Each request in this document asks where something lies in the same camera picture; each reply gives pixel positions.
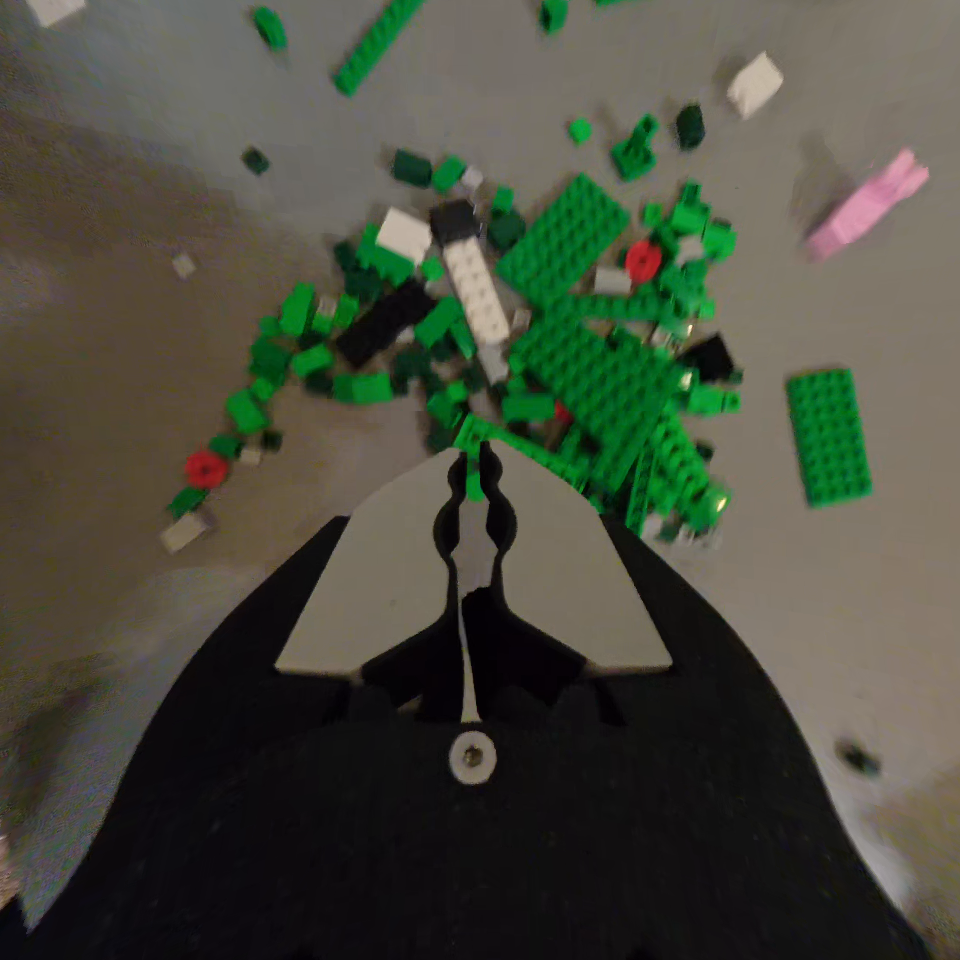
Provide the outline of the long white brick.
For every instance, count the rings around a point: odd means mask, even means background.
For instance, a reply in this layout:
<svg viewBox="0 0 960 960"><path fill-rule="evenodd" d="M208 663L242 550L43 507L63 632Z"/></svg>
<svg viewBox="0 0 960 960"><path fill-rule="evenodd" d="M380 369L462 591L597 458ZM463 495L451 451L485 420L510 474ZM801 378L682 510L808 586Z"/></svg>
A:
<svg viewBox="0 0 960 960"><path fill-rule="evenodd" d="M446 245L442 258L477 347L504 344L511 333L510 324L479 239L470 237Z"/></svg>

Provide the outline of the pile of green toy bricks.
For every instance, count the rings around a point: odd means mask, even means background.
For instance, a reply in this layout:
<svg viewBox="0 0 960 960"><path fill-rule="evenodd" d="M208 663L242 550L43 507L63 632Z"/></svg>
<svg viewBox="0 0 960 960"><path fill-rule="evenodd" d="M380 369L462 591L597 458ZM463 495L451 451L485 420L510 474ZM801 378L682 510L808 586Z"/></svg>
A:
<svg viewBox="0 0 960 960"><path fill-rule="evenodd" d="M283 434L273 427L269 407L291 380L310 394L347 406L393 402L418 387L425 399L427 444L434 452L455 449L456 428L466 414L474 414L558 452L571 463L588 466L589 482L582 495L598 513L617 518L638 536L650 527L666 543L694 543L716 534L731 494L719 523L708 532L698 533L678 518L663 518L650 510L651 439L617 492L595 485L596 445L559 400L510 360L513 344L530 329L534 317L558 310L582 320L603 337L630 333L644 345L671 354L678 363L678 355L698 343L698 327L714 318L715 302L706 283L710 271L727 260L738 243L733 224L715 217L704 202L701 185L686 182L668 210L650 203L642 211L641 223L648 233L639 241L651 239L663 250L661 269L652 282L631 282L624 269L628 247L611 265L600 262L601 254L566 296L538 308L495 274L500 258L532 226L517 209L510 187L499 185L488 201L483 200L483 174L455 153L434 164L424 155L399 149L390 174L404 186L436 194L438 203L430 209L428 220L389 209L382 222L366 224L357 244L346 241L335 246L335 261L344 280L342 295L319 298L313 285L300 283L277 314L260 321L249 351L250 380L226 402L227 431L200 450L227 458L230 473L241 462L256 465L265 451L279 450ZM445 246L471 237L480 241L510 325L509 339L499 345L474 342L444 262ZM420 283L438 306L366 366L352 369L339 353L337 339L377 301L410 280ZM678 365L683 377L662 414L679 416L710 475L726 487L712 474L713 447L693 438L685 419L738 413L742 382L705 385L695 370ZM198 522L212 493L186 484L167 511L176 522Z"/></svg>

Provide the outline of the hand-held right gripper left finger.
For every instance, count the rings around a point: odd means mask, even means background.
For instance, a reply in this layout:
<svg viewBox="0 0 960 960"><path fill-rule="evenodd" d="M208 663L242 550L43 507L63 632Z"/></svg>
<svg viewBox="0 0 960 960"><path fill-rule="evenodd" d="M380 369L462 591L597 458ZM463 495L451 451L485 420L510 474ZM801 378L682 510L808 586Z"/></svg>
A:
<svg viewBox="0 0 960 960"><path fill-rule="evenodd" d="M391 480L350 516L275 666L354 676L437 624L457 597L464 454L445 450Z"/></svg>

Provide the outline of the white square toy brick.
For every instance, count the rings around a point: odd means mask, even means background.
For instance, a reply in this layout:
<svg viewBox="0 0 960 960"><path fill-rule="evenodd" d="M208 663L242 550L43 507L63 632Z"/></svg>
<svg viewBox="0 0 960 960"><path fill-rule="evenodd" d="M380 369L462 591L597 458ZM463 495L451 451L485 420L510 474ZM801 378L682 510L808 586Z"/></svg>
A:
<svg viewBox="0 0 960 960"><path fill-rule="evenodd" d="M726 90L726 100L738 117L747 121L777 95L784 82L781 69L767 52L762 52L735 75Z"/></svg>

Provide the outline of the green studded baseplate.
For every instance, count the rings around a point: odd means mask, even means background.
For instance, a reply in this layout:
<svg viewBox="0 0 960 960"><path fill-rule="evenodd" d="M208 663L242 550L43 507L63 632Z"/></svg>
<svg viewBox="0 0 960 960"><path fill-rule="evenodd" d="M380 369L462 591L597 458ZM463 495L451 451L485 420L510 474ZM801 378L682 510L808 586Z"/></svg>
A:
<svg viewBox="0 0 960 960"><path fill-rule="evenodd" d="M510 361L545 388L596 446L592 482L624 484L684 376L674 357L630 333L606 337L558 310L534 316Z"/></svg>
<svg viewBox="0 0 960 960"><path fill-rule="evenodd" d="M537 308L570 293L627 230L629 211L586 174L577 174L498 261L499 281Z"/></svg>
<svg viewBox="0 0 960 960"><path fill-rule="evenodd" d="M873 476L853 372L832 367L795 375L785 392L808 507L869 498Z"/></svg>

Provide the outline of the long thin green plate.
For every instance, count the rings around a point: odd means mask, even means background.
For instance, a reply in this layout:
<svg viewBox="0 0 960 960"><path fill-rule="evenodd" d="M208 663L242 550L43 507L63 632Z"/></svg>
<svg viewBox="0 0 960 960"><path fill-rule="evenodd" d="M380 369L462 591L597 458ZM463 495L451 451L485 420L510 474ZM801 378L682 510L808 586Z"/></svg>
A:
<svg viewBox="0 0 960 960"><path fill-rule="evenodd" d="M426 1L390 1L333 75L335 89L352 98L374 72Z"/></svg>

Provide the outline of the shiny black brick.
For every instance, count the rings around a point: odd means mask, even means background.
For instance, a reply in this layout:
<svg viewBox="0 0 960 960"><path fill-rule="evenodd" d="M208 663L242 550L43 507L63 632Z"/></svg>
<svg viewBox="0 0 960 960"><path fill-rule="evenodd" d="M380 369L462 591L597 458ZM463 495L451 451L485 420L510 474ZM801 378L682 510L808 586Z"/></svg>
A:
<svg viewBox="0 0 960 960"><path fill-rule="evenodd" d="M695 371L704 385L738 385L743 379L742 369L719 333L690 345L678 354L677 360L681 366Z"/></svg>

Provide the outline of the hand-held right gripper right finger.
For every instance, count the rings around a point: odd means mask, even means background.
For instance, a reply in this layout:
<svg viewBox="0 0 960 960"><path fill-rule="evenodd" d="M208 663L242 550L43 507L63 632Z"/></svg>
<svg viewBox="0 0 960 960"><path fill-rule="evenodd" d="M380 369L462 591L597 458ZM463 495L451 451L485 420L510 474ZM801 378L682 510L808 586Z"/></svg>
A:
<svg viewBox="0 0 960 960"><path fill-rule="evenodd" d="M666 643L594 506L502 440L484 448L487 534L508 613L595 674L662 673Z"/></svg>

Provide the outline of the long black plate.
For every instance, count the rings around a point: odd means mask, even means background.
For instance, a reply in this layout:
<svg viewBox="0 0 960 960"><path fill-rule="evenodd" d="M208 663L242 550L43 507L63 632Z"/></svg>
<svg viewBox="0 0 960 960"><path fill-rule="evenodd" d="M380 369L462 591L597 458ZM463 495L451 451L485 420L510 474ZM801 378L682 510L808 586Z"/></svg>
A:
<svg viewBox="0 0 960 960"><path fill-rule="evenodd" d="M336 341L337 350L353 370L386 351L404 330L414 328L439 305L414 279L380 298L356 318Z"/></svg>

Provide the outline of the green hollow brick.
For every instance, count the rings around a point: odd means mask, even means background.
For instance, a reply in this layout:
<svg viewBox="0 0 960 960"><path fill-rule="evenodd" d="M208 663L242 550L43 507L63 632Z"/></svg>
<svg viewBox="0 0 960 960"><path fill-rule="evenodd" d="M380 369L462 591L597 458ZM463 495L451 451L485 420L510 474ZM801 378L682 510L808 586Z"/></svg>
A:
<svg viewBox="0 0 960 960"><path fill-rule="evenodd" d="M657 166L653 140L661 125L656 116L647 113L640 118L633 131L610 151L610 159L618 179L631 184L648 176Z"/></svg>

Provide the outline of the pink toy brick pig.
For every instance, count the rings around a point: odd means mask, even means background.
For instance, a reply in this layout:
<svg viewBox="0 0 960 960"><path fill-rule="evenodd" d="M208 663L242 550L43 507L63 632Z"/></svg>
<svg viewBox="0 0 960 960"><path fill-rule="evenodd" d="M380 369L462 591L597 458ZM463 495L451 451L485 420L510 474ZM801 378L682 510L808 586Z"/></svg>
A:
<svg viewBox="0 0 960 960"><path fill-rule="evenodd" d="M805 240L812 262L824 262L865 237L898 205L930 180L930 169L903 149L830 210Z"/></svg>

